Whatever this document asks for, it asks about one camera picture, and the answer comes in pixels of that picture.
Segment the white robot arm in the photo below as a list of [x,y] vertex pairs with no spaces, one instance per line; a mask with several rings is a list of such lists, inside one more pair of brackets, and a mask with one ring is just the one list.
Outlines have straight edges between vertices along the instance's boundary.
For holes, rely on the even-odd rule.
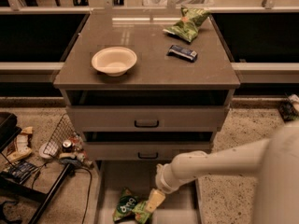
[[285,124],[269,139],[211,154],[181,153],[159,164],[146,210],[154,212],[167,194],[204,175],[257,176],[253,224],[299,224],[299,121]]

